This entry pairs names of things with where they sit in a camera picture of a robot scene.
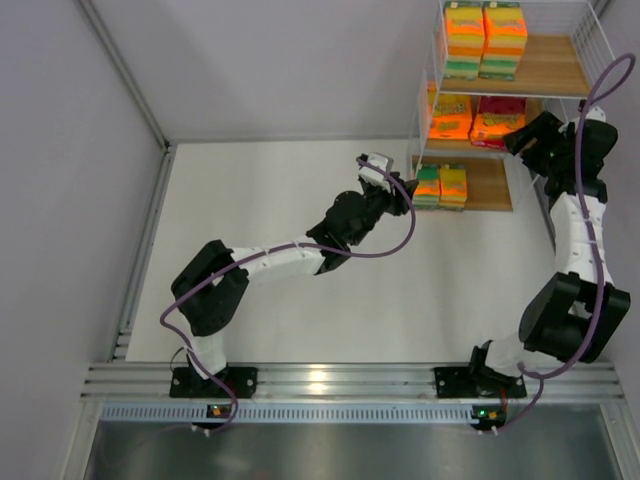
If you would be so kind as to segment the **green sponge orange pack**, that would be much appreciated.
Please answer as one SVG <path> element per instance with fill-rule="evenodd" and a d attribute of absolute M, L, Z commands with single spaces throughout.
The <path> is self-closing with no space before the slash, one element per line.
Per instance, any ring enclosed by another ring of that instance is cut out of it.
<path fill-rule="evenodd" d="M 413 195 L 416 209 L 435 209 L 440 202 L 440 177 L 438 165 L 422 164 L 416 170 L 418 187 Z"/>

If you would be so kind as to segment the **pink Scrub Mommy box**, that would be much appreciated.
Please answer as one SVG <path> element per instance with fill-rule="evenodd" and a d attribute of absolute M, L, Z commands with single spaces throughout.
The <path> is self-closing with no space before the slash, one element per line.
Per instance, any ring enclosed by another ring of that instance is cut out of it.
<path fill-rule="evenodd" d="M 504 137 L 526 124 L 526 102 L 522 97 L 481 96 L 469 132 L 470 143 L 505 151 Z"/>

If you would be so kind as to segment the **Sponge Daddy yellow sponge box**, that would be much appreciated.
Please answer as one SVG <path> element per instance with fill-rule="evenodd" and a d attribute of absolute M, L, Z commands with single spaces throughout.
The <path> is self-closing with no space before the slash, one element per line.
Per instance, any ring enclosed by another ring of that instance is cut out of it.
<path fill-rule="evenodd" d="M 443 164 L 439 168 L 439 207 L 463 210 L 468 197 L 466 169 L 461 165 Z"/>

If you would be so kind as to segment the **Scrub Daddy orange box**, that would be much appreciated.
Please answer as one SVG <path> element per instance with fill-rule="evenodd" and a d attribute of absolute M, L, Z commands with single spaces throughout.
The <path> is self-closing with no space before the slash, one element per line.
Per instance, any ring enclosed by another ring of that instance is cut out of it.
<path fill-rule="evenodd" d="M 469 95 L 438 93 L 427 84 L 423 93 L 423 130 L 426 139 L 469 140 L 473 124 Z"/>

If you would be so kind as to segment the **yellow sponge pack green box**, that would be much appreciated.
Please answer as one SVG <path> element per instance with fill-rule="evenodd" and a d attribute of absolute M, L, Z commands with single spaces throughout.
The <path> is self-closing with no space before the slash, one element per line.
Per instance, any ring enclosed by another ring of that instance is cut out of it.
<path fill-rule="evenodd" d="M 479 76 L 485 28 L 482 5 L 473 1 L 445 1 L 439 48 L 445 78 L 474 80 Z"/>

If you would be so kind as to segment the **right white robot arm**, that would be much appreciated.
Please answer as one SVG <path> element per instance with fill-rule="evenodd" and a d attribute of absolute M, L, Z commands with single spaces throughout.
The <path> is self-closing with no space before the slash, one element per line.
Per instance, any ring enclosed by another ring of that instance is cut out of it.
<path fill-rule="evenodd" d="M 525 352 L 564 364 L 593 362 L 629 311 L 631 297 L 615 287 L 605 262 L 608 192 L 598 177 L 617 140 L 599 107 L 568 123 L 544 111 L 504 136 L 507 152 L 546 181 L 556 272 L 525 308 L 516 333 L 474 348 L 469 376 L 480 387 L 514 385 Z"/>

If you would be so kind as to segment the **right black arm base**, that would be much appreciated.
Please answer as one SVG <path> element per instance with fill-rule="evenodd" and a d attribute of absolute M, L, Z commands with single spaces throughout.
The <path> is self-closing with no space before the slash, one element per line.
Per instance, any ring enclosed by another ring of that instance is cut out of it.
<path fill-rule="evenodd" d="M 473 348 L 465 366 L 444 366 L 433 369 L 439 399 L 501 398 L 523 399 L 527 396 L 523 377 L 511 377 L 490 369 L 486 358 L 491 341 Z"/>

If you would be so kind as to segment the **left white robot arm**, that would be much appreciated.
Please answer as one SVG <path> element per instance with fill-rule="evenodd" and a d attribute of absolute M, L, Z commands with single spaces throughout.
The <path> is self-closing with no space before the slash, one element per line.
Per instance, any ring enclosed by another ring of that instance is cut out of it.
<path fill-rule="evenodd" d="M 226 368 L 224 329 L 249 286 L 322 275 L 350 258 L 362 258 L 351 248 L 364 240 L 383 215 L 411 211 L 418 181 L 405 181 L 397 172 L 390 176 L 391 182 L 376 185 L 361 174 L 361 192 L 339 194 L 323 220 L 289 243 L 267 249 L 230 248 L 212 240 L 201 248 L 170 287 L 188 323 L 185 346 L 198 377 L 209 380 Z"/>

